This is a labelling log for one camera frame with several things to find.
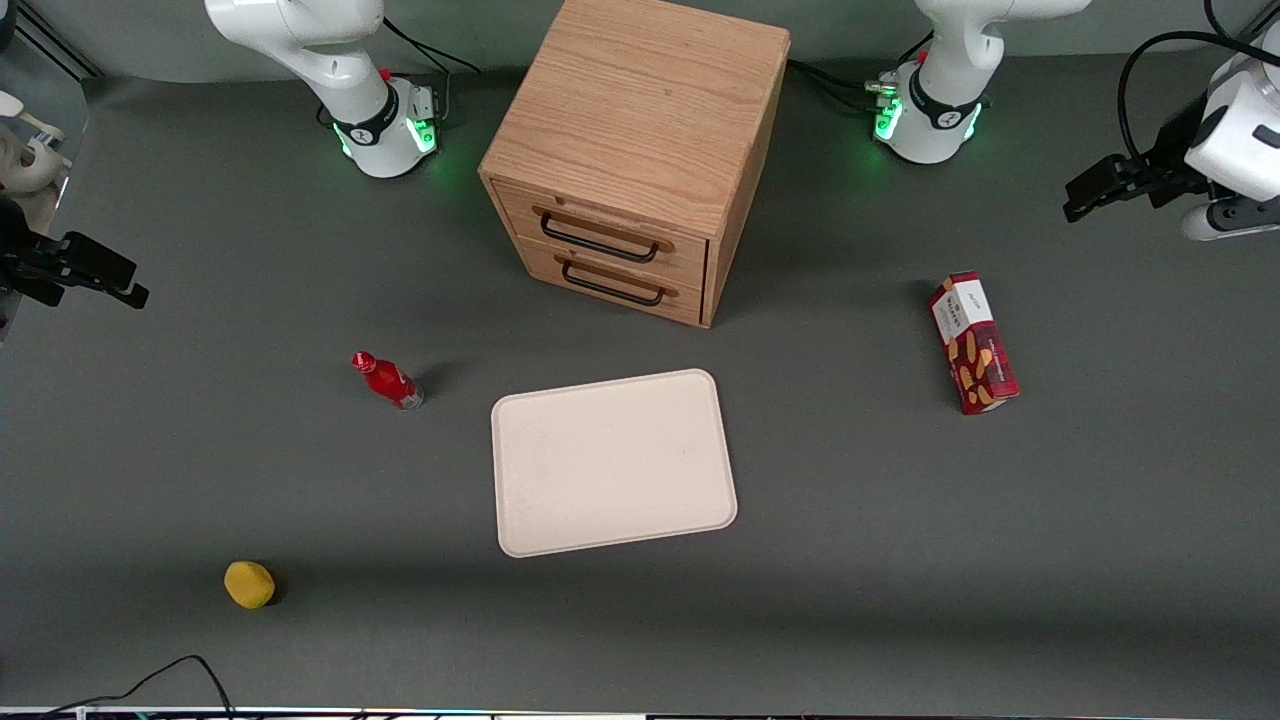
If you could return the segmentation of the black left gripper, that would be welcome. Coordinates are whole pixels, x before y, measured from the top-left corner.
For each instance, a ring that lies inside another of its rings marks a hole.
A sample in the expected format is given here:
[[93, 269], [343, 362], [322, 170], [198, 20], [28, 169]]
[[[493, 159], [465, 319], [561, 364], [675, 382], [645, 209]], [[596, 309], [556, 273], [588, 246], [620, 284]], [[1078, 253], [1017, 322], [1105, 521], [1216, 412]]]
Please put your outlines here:
[[1076, 223], [1100, 208], [1143, 196], [1153, 209], [1161, 209], [1185, 193], [1211, 193], [1212, 183], [1185, 160], [1206, 102], [1206, 97], [1197, 97], [1167, 118], [1147, 151], [1128, 149], [1132, 159], [1110, 154], [1070, 179], [1064, 186], [1065, 220]]

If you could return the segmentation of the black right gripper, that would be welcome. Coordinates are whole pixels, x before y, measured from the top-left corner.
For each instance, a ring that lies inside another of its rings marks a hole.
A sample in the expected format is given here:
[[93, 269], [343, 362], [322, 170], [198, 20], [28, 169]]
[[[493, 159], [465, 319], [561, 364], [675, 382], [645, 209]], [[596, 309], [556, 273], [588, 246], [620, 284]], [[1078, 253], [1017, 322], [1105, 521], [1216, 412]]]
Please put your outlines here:
[[82, 233], [51, 240], [29, 228], [24, 210], [1, 197], [3, 288], [56, 307], [68, 287], [105, 293], [132, 309], [143, 309], [150, 291], [134, 282], [137, 264]]

